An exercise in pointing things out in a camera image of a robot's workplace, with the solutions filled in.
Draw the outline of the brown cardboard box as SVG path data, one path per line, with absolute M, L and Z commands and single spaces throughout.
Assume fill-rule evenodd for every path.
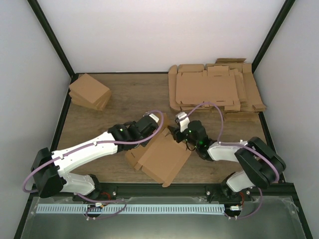
M 173 182 L 191 151 L 173 139 L 167 128 L 170 122 L 166 113 L 163 118 L 159 133 L 145 147 L 140 145 L 127 151 L 125 158 L 135 171 L 141 170 L 165 188 Z

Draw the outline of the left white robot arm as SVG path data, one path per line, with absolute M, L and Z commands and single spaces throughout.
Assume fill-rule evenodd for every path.
M 67 192 L 97 201 L 102 195 L 97 177 L 74 174 L 73 170 L 103 156 L 146 146 L 157 132 L 158 122 L 155 114 L 149 114 L 138 121 L 116 124 L 98 137 L 68 149 L 39 150 L 31 167 L 39 196 L 49 198 Z

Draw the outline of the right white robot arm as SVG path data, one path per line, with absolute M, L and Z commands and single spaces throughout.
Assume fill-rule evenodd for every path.
M 279 175 L 286 169 L 283 159 L 259 137 L 248 141 L 220 142 L 211 139 L 201 121 L 193 120 L 182 126 L 168 126 L 173 139 L 184 142 L 186 148 L 195 151 L 203 160 L 230 161 L 241 165 L 242 171 L 227 176 L 221 183 L 224 199 L 234 200 L 239 192 L 258 187 L 266 189 L 279 181 Z

